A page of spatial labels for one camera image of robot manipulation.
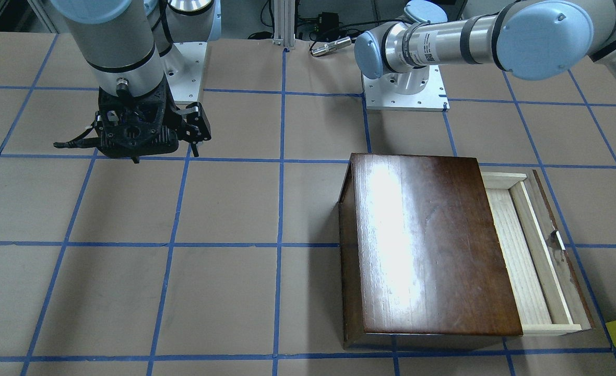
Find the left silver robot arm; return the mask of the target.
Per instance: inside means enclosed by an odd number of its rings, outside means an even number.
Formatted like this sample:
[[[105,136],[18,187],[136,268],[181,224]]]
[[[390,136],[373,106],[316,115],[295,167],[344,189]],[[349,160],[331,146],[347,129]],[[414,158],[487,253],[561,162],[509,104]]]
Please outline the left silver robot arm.
[[[578,270],[616,315],[616,1],[508,1],[435,23],[384,23],[355,44],[366,78],[439,67],[448,155],[536,171]]]

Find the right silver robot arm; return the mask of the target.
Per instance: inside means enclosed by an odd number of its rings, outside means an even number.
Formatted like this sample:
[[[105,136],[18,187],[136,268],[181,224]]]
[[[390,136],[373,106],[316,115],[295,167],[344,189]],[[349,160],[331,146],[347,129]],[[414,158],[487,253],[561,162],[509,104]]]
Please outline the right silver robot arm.
[[[99,84],[93,122],[55,148],[110,159],[177,151],[212,138],[199,102],[207,44],[221,34],[219,1],[53,1]]]

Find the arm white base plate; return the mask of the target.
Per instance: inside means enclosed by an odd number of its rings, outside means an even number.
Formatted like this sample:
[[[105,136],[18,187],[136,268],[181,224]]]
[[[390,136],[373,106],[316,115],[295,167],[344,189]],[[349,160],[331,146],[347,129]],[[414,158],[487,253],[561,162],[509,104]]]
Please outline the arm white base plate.
[[[183,42],[175,43],[171,50],[161,57],[174,102],[177,104],[200,101],[207,52],[206,41]]]
[[[361,81],[368,110],[446,112],[451,108],[438,66],[378,79],[361,76]]]

